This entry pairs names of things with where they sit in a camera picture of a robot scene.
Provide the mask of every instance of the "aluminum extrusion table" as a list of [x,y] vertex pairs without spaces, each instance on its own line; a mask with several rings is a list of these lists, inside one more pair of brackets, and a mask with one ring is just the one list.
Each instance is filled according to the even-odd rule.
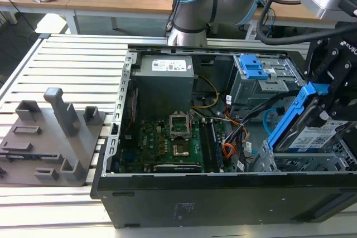
[[[49,106],[43,99],[49,86],[61,87],[63,99],[76,109],[96,105],[107,114],[85,186],[0,186],[0,237],[357,237],[357,205],[320,224],[116,230],[100,200],[91,200],[89,192],[100,145],[109,132],[128,43],[163,45],[165,40],[51,35],[36,41],[0,89],[0,140],[16,121],[15,108],[22,99]],[[277,49],[244,40],[209,40],[209,45]],[[308,44],[280,48],[306,56]]]

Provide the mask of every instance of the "desk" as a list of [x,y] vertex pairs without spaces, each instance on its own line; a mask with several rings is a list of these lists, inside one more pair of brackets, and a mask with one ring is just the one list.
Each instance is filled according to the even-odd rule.
[[[80,33],[77,15],[111,17],[116,28],[116,17],[167,19],[172,0],[55,0],[36,3],[31,0],[13,0],[21,12],[63,14],[73,34]],[[304,6],[286,6],[274,3],[275,25],[314,28],[333,28],[335,22],[318,20]],[[0,11],[15,12],[8,0],[0,0]],[[257,10],[251,21],[251,30],[261,13]]]
[[[22,99],[36,100],[40,107],[49,107],[43,99],[48,86],[61,87],[63,100],[72,101],[76,109],[95,105],[107,115],[83,187],[0,186],[0,237],[356,237],[357,205],[321,224],[116,230],[101,201],[92,200],[89,193],[100,145],[109,134],[126,55],[122,45],[128,43],[164,45],[166,41],[163,37],[51,35],[36,41],[0,89],[0,140],[16,121],[15,108]],[[246,40],[208,39],[208,45],[277,49]],[[305,55],[308,43],[279,48]]]

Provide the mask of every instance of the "power supply label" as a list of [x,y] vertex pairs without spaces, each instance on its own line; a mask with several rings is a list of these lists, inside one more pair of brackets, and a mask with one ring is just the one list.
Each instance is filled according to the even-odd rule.
[[153,71],[173,71],[173,72],[186,72],[185,60],[153,60]]
[[306,152],[310,148],[322,148],[336,134],[336,128],[347,122],[327,121],[320,128],[305,127],[290,144],[289,149],[299,148],[298,152]]

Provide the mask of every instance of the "blue drive bay latch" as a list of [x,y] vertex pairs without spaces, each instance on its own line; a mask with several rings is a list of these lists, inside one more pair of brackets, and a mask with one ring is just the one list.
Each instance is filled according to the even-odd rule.
[[262,63],[255,55],[241,55],[240,63],[248,79],[268,79],[269,76],[264,72]]

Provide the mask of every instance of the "motherboard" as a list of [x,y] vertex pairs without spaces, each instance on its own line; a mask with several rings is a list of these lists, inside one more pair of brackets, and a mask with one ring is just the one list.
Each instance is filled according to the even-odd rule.
[[137,135],[126,135],[121,141],[122,154],[115,168],[120,173],[203,173],[223,168],[221,122],[170,120],[137,123]]

